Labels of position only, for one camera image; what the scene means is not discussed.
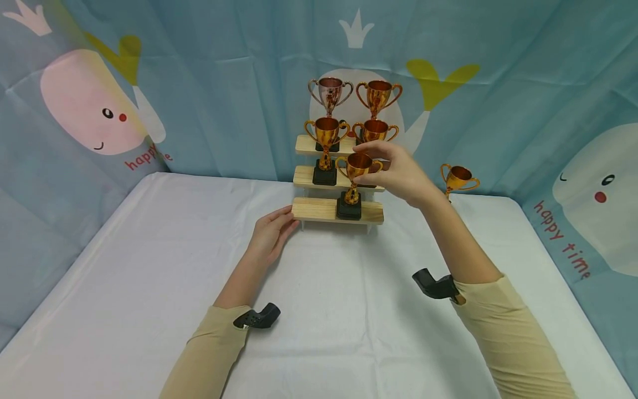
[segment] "wooden plank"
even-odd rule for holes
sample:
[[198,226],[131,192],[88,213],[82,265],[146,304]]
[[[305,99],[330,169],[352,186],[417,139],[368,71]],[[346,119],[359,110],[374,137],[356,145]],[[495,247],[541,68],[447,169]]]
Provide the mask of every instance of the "wooden plank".
[[[321,151],[315,149],[316,141],[310,138],[309,135],[297,136],[297,143],[295,144],[295,151],[297,154],[310,155],[319,158]],[[332,156],[348,156],[352,154],[352,147],[357,145],[357,140],[354,137],[346,137],[339,143],[339,152],[330,153]]]
[[297,197],[292,201],[292,213],[296,220],[309,222],[349,223],[357,225],[383,224],[383,204],[364,201],[361,203],[361,220],[337,219],[337,200],[325,198]]
[[[344,190],[345,188],[350,187],[350,180],[339,173],[337,171],[337,185],[336,186],[323,186],[321,184],[313,184],[313,172],[315,171],[314,166],[306,166],[306,165],[298,165],[295,168],[295,175],[292,178],[292,183],[297,187],[303,188],[317,188],[320,190]],[[359,186],[359,191],[361,192],[383,192],[385,191],[384,187],[376,186],[372,187],[363,187]]]

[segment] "fabric backdrop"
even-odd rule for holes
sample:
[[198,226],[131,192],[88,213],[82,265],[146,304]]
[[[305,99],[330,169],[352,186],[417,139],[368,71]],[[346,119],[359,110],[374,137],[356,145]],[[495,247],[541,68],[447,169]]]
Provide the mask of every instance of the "fabric backdrop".
[[[403,86],[380,114],[396,142],[439,185],[442,163],[463,165],[475,192],[522,205],[638,391],[633,0],[0,8],[0,338],[145,174],[289,181],[307,162],[296,136],[323,112],[308,80],[383,79]],[[334,112],[367,115],[354,94]]]

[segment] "gold trophy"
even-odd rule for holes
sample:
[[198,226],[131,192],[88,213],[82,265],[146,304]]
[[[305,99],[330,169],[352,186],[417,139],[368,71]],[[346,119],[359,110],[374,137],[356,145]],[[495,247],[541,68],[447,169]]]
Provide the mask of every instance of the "gold trophy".
[[[449,169],[449,171],[447,172],[447,177],[445,177],[445,173],[443,173],[444,167],[447,167]],[[448,163],[444,163],[443,165],[441,165],[441,177],[445,182],[445,196],[448,200],[450,200],[450,192],[454,190],[474,190],[480,185],[480,181],[472,177],[472,172],[470,172],[468,169],[465,169],[462,166],[450,166],[450,164]],[[468,184],[470,181],[473,181],[476,184],[472,187],[463,188],[463,186]]]
[[[344,173],[339,166],[339,161],[346,163],[346,172]],[[379,160],[372,160],[364,153],[353,153],[348,158],[340,156],[334,162],[339,172],[350,180],[350,188],[348,191],[341,193],[341,198],[337,201],[337,217],[346,220],[361,219],[361,201],[357,184],[353,181],[355,177],[361,176],[369,172],[370,167],[374,164],[379,165],[379,170],[383,169],[383,163]]]
[[[319,98],[317,98],[313,92],[312,83],[316,84],[319,87]],[[339,101],[341,98],[341,89],[343,87],[350,86],[350,92],[343,100]],[[311,79],[308,81],[308,91],[310,95],[317,100],[317,102],[325,108],[326,116],[332,117],[332,111],[334,107],[343,104],[344,101],[350,97],[352,94],[352,83],[344,82],[341,79],[327,77],[321,78],[319,80]]]
[[[315,127],[316,137],[308,130],[309,124]],[[339,137],[340,128],[347,128],[346,133],[341,137]],[[347,122],[340,123],[333,117],[321,117],[316,121],[306,121],[304,129],[323,148],[323,154],[315,164],[313,184],[334,186],[337,184],[337,170],[334,168],[334,161],[330,157],[330,147],[342,141],[348,135],[350,125]]]
[[359,141],[363,143],[373,140],[385,140],[385,136],[390,129],[394,129],[394,134],[388,141],[392,141],[394,137],[397,137],[397,134],[399,134],[399,127],[397,125],[393,124],[392,126],[388,126],[386,122],[378,119],[370,119],[365,123],[357,122],[352,125],[352,128],[354,129],[357,126],[361,127],[361,137],[359,137]]
[[[359,94],[360,86],[367,89],[367,102],[365,102]],[[390,94],[392,94],[392,90],[394,89],[399,89],[399,94],[397,94],[391,102],[388,102]],[[398,83],[392,85],[385,80],[373,80],[368,83],[361,82],[357,84],[355,91],[357,92],[359,101],[361,101],[361,103],[370,110],[370,119],[376,119],[376,116],[382,109],[390,107],[399,97],[401,97],[401,93],[403,93],[403,86]]]

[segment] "trophy cup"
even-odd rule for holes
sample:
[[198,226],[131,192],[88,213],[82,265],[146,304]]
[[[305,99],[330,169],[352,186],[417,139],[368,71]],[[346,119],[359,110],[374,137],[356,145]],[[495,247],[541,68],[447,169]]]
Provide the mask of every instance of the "trophy cup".
[[[339,166],[339,161],[343,160],[346,163],[346,172],[344,173]],[[341,193],[341,198],[337,201],[337,217],[345,220],[360,220],[361,219],[361,198],[357,191],[357,185],[353,182],[354,178],[361,176],[369,172],[370,167],[375,163],[383,169],[383,163],[379,160],[372,160],[368,155],[364,153],[353,153],[348,156],[340,156],[335,160],[335,166],[339,169],[339,172],[346,176],[351,186],[348,191]]]
[[[447,177],[443,173],[443,168],[447,167],[449,171],[447,172]],[[468,169],[465,169],[462,166],[450,166],[448,163],[444,163],[441,165],[441,177],[445,182],[446,190],[445,196],[448,200],[450,200],[450,192],[454,190],[474,190],[476,187],[480,185],[480,181],[472,177],[472,172]],[[468,184],[470,181],[476,183],[472,187],[463,188],[464,185]]]
[[378,119],[370,119],[365,123],[357,122],[352,125],[352,129],[355,127],[361,127],[361,137],[357,137],[359,141],[365,143],[372,140],[385,140],[385,136],[388,134],[388,130],[394,129],[394,134],[388,141],[392,141],[394,137],[397,137],[399,134],[399,127],[393,124],[392,126],[388,126],[386,122],[380,121]]
[[[312,83],[319,86],[319,98],[317,98],[313,92]],[[346,85],[350,86],[350,92],[346,98],[339,101],[341,97],[341,89],[346,87]],[[351,82],[343,82],[341,79],[337,78],[327,77],[319,80],[311,79],[308,81],[308,91],[310,92],[310,95],[317,100],[319,104],[323,105],[327,117],[332,117],[334,107],[343,104],[343,102],[352,94],[352,90],[353,87]]]
[[[315,136],[308,130],[308,125],[315,127]],[[339,129],[347,128],[346,133],[339,137]],[[306,133],[322,148],[323,154],[315,163],[315,171],[313,172],[313,184],[323,186],[334,186],[337,184],[337,170],[334,167],[334,161],[330,157],[330,147],[342,141],[350,131],[350,125],[346,122],[339,122],[332,117],[321,117],[316,121],[306,121],[304,124]]]
[[[359,94],[360,86],[365,87],[367,90],[367,102],[365,102]],[[399,89],[399,94],[397,94],[391,102],[388,102],[390,94],[392,94],[392,90],[395,88]],[[368,83],[361,82],[357,84],[355,91],[357,93],[357,97],[359,97],[359,101],[361,101],[361,103],[370,110],[370,119],[376,119],[376,116],[382,109],[390,107],[399,97],[401,97],[401,93],[403,93],[403,86],[398,83],[392,85],[384,80],[373,80]]]

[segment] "hand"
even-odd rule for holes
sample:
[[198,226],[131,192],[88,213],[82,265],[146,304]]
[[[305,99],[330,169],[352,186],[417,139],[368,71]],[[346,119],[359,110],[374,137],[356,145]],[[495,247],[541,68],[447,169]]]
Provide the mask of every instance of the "hand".
[[298,220],[292,220],[291,210],[292,205],[288,205],[257,220],[243,260],[252,260],[263,267],[277,260],[286,240],[299,226]]
[[423,206],[427,199],[442,195],[426,173],[401,146],[387,141],[374,140],[359,144],[353,150],[366,153],[372,158],[383,158],[389,162],[389,168],[377,173],[368,173],[356,177],[357,184],[383,186],[413,207]]

